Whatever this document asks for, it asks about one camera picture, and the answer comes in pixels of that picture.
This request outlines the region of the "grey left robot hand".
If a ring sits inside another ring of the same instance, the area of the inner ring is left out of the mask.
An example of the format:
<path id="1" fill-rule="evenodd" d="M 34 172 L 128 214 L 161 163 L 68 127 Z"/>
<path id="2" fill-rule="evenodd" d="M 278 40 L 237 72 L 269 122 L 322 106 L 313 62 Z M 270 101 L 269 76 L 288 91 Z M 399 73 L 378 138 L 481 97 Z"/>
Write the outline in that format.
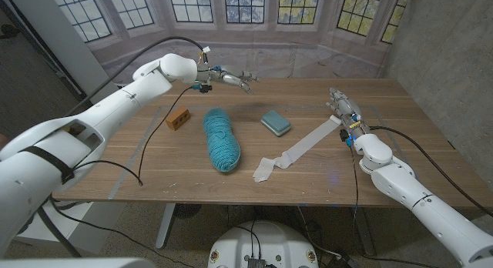
<path id="1" fill-rule="evenodd" d="M 259 78 L 252 72 L 238 69 L 231 65 L 201 65 L 197 68 L 196 81 L 210 84 L 212 82 L 231 85 L 242 89 L 248 94 L 252 94 L 248 82 L 258 82 Z"/>

